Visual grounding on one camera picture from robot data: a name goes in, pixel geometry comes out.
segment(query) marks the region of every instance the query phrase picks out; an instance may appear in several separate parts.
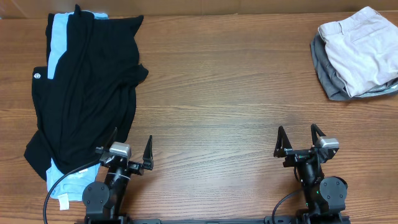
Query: wooden table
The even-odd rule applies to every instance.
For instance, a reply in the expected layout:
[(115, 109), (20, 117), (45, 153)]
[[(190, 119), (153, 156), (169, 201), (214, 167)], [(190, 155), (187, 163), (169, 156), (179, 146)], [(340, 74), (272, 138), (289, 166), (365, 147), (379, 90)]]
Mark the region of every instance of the wooden table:
[[(329, 101), (312, 65), (320, 24), (350, 13), (146, 17), (136, 35), (149, 70), (137, 87), (127, 143), (140, 159), (154, 137), (154, 170), (134, 177), (124, 211), (134, 218), (262, 218), (298, 189), (293, 168), (273, 158), (277, 128), (296, 149), (310, 125), (340, 141), (326, 175), (349, 185), (353, 223), (397, 223), (398, 98)], [(398, 13), (384, 12), (398, 24)], [(23, 157), (35, 133), (31, 75), (45, 65), (45, 19), (0, 21), (0, 223), (42, 223), (45, 182)], [(106, 169), (100, 170), (102, 181)], [(293, 214), (303, 196), (277, 212)], [(47, 209), (73, 223), (85, 206)]]

